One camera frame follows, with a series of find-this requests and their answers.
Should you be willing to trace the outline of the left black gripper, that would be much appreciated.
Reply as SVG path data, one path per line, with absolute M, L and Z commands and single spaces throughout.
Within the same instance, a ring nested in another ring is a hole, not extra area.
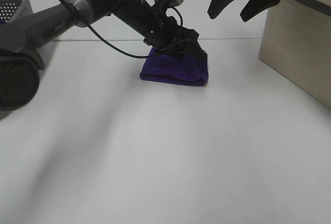
M 157 20 L 144 18 L 145 28 L 143 42 L 148 46 L 153 46 L 161 51 L 177 50 L 184 57 L 191 57 L 197 61 L 207 59 L 207 53 L 198 43 L 199 33 L 194 29 L 184 28 L 178 25 L 174 18 L 166 19 L 162 26 Z

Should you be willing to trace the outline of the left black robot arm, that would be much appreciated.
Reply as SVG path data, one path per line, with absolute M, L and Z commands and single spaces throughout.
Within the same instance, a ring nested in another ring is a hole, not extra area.
M 207 54 L 198 33 L 183 18 L 167 15 L 183 0 L 59 0 L 59 4 L 24 17 L 28 0 L 1 1 L 1 114 L 26 106 L 36 95 L 45 68 L 41 47 L 74 26 L 91 28 L 116 16 L 143 36 L 151 51 L 144 56 L 141 78 L 202 86 L 208 79 Z

